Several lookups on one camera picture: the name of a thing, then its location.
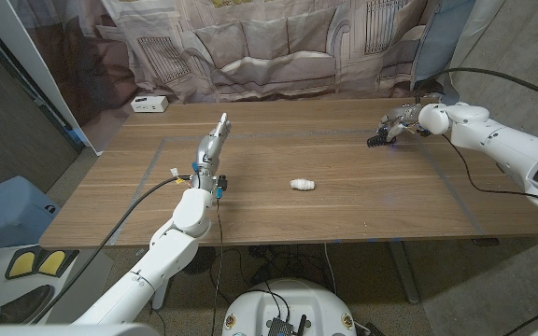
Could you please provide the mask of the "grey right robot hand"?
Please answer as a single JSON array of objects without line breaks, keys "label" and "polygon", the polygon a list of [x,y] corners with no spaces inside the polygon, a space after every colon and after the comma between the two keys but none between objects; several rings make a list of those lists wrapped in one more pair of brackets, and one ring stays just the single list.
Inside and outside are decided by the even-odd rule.
[{"label": "grey right robot hand", "polygon": [[379,121],[377,134],[384,138],[387,143],[391,143],[407,127],[418,123],[418,116],[422,108],[421,104],[411,104],[391,109]]}]

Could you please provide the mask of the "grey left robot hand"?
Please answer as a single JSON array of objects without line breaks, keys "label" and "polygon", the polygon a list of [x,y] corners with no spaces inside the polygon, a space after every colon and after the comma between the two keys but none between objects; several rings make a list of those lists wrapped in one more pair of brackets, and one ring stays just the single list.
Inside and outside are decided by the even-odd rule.
[{"label": "grey left robot hand", "polygon": [[201,140],[196,151],[196,170],[193,185],[198,189],[211,191],[219,168],[219,155],[231,130],[228,115],[223,113],[217,126]]}]

